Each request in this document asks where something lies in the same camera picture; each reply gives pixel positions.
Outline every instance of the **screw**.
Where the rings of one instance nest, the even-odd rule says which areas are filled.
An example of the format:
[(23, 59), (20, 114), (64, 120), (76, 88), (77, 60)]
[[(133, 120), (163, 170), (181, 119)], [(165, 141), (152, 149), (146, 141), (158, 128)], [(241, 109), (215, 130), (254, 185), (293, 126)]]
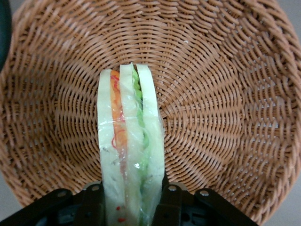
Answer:
[(57, 197), (61, 198), (61, 197), (64, 197), (66, 194), (67, 194), (66, 191), (62, 191), (62, 192), (57, 194)]
[(95, 186), (92, 187), (92, 191), (97, 191), (97, 190), (99, 190), (99, 186), (98, 185), (95, 185)]
[(168, 190), (171, 191), (171, 192), (174, 192), (174, 191), (177, 190), (177, 187), (176, 187), (176, 186), (173, 186), (173, 185), (170, 185), (170, 186), (168, 187)]
[(205, 190), (202, 190), (199, 193), (201, 194), (201, 196), (209, 196), (209, 192)]

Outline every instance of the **gray floor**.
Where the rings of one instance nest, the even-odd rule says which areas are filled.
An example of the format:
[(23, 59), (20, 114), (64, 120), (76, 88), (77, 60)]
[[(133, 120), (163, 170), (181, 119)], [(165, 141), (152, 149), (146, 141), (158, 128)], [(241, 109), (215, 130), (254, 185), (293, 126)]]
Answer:
[[(10, 0), (15, 11), (24, 0)], [(287, 13), (301, 39), (301, 0), (278, 0)], [(287, 199), (264, 226), (299, 226), (301, 225), (301, 178), (294, 185)], [(19, 203), (5, 184), (0, 174), (0, 221), (20, 209)]]

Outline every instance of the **woven rattan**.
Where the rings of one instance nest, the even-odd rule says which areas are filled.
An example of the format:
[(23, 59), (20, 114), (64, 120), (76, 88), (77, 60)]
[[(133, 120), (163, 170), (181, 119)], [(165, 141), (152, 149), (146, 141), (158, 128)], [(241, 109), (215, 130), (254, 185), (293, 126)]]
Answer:
[(27, 0), (0, 74), (0, 169), (22, 205), (101, 180), (102, 69), (148, 64), (166, 171), (259, 224), (301, 162), (301, 52), (274, 0)]

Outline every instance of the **sandwich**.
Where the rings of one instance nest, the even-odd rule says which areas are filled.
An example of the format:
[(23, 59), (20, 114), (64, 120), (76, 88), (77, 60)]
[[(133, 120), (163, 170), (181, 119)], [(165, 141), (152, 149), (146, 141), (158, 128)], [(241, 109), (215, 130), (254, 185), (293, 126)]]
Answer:
[(106, 224), (151, 225), (164, 177), (164, 130), (147, 65), (103, 70), (97, 95)]

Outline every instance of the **red speck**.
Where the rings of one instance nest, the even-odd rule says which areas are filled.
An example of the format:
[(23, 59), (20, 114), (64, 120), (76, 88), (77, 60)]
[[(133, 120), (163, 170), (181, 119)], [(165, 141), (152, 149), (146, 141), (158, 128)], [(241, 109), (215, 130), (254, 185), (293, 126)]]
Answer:
[(113, 139), (111, 141), (111, 145), (112, 145), (113, 148), (116, 149), (115, 137), (113, 137)]
[(125, 222), (125, 220), (126, 220), (125, 218), (118, 218), (119, 223)]

